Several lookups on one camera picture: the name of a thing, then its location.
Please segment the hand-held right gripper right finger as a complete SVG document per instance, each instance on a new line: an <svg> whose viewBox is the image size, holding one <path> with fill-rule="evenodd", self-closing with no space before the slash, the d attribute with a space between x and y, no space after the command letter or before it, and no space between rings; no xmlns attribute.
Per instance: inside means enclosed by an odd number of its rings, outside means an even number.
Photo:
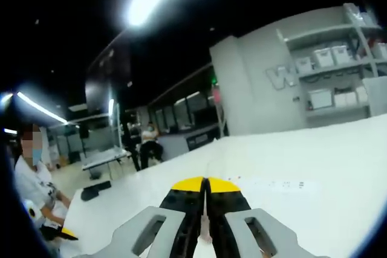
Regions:
<svg viewBox="0 0 387 258"><path fill-rule="evenodd" d="M206 213L217 257L314 257L296 233L261 208L251 208L230 181L207 178Z"/></svg>

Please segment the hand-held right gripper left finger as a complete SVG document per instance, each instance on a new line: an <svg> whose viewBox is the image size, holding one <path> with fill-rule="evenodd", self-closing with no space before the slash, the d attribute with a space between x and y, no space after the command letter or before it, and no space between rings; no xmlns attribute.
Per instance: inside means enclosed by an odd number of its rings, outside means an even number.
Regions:
<svg viewBox="0 0 387 258"><path fill-rule="evenodd" d="M94 257L193 257L201 230L207 179L172 186L158 207L148 206L119 226Z"/></svg>

